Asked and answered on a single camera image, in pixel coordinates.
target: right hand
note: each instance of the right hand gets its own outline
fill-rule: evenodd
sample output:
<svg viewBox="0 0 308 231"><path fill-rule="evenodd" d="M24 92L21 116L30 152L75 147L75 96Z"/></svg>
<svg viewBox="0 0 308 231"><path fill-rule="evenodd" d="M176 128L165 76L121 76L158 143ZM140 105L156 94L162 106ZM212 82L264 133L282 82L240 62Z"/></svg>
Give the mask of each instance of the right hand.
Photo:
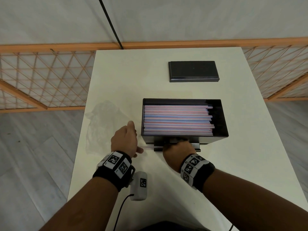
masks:
<svg viewBox="0 0 308 231"><path fill-rule="evenodd" d="M196 150L188 141L181 141L175 145L165 145L163 148L163 156L167 164L177 172L180 172L180 167L183 160L190 154L195 154Z"/></svg>

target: hand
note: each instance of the hand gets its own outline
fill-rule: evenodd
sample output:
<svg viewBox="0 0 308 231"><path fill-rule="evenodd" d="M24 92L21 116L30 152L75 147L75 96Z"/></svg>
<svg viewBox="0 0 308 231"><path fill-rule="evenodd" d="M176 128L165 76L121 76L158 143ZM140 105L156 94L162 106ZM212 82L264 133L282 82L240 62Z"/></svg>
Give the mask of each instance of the hand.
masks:
<svg viewBox="0 0 308 231"><path fill-rule="evenodd" d="M180 172L180 167L183 160L190 154L195 154L196 150L188 141L178 142L176 145L165 145L163 148L163 156L167 164L177 172Z"/></svg>
<svg viewBox="0 0 308 231"><path fill-rule="evenodd" d="M137 157L137 153L142 153L143 149L137 147L137 131L133 121L129 121L127 126L123 126L115 132L111 138L111 151L123 151L131 158Z"/></svg>

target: forearm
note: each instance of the forearm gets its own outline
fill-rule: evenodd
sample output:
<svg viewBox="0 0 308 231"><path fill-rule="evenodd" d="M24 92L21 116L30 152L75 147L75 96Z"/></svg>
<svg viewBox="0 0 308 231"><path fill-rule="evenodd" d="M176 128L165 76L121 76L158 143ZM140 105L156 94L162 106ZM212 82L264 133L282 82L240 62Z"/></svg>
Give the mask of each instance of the forearm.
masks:
<svg viewBox="0 0 308 231"><path fill-rule="evenodd" d="M111 182L92 178L41 231L105 230L117 197L118 190Z"/></svg>
<svg viewBox="0 0 308 231"><path fill-rule="evenodd" d="M206 180L203 194L239 230L308 230L308 212L220 170Z"/></svg>

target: black cable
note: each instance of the black cable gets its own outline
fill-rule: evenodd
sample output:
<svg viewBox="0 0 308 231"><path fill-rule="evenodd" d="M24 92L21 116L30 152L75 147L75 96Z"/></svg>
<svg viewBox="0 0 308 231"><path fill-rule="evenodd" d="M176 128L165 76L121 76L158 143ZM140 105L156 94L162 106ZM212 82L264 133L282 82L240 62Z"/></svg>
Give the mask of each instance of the black cable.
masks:
<svg viewBox="0 0 308 231"><path fill-rule="evenodd" d="M118 43L119 43L121 49L124 49L123 46L122 46L122 44L121 44L121 42L120 42L120 40L119 40L119 38L118 38L118 35L116 34L115 29L113 28L113 25L112 25L112 23L111 23L111 20L110 20L109 15L108 15L108 13L107 13L107 11L106 11L106 8L105 8L105 6L104 6L103 1L102 1L102 0L99 0L99 3L100 3L100 5L102 6L102 9L103 9L103 11L104 11L104 13L105 13L105 15L106 15L106 18L107 18L107 20L108 20L108 22L109 22L109 25L110 25L110 27L111 27L111 29L112 29L112 31L113 31L113 34L114 34L115 37L116 37L116 40L118 41Z"/></svg>
<svg viewBox="0 0 308 231"><path fill-rule="evenodd" d="M232 225L231 225L231 228L229 229L229 231L231 231L231 229L233 228L233 226L234 226L234 225L232 224Z"/></svg>
<svg viewBox="0 0 308 231"><path fill-rule="evenodd" d="M120 207L120 210L119 210L119 213L118 213L118 217L117 217L117 219L116 219L116 223L115 223L115 227L114 227L113 231L116 230L116 224L118 223L118 219L119 219L119 216L120 216L120 212L121 212L121 209L122 209L122 207L123 207L123 204L124 204L125 200L126 200L129 196L134 196L134 195L135 195L135 194L127 195L126 198L124 199L124 201L122 202L122 205L121 205L121 207Z"/></svg>

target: black box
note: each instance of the black box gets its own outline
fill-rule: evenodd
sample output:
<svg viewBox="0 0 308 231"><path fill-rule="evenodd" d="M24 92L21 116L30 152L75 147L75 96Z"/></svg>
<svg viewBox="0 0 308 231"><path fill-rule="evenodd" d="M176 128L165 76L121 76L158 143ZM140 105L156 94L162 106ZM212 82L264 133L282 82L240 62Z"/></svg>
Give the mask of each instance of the black box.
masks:
<svg viewBox="0 0 308 231"><path fill-rule="evenodd" d="M209 115L212 115L211 124L214 124L213 136L171 136L171 135L146 135L144 134L144 106L145 105L210 105ZM191 143L208 144L229 136L225 121L224 111L222 110L221 100L219 99L152 99L144 98L142 102L142 124L141 136L145 143L153 143L155 146L163 146L171 139L188 139Z"/></svg>
<svg viewBox="0 0 308 231"><path fill-rule="evenodd" d="M170 82L218 82L214 61L169 62Z"/></svg>

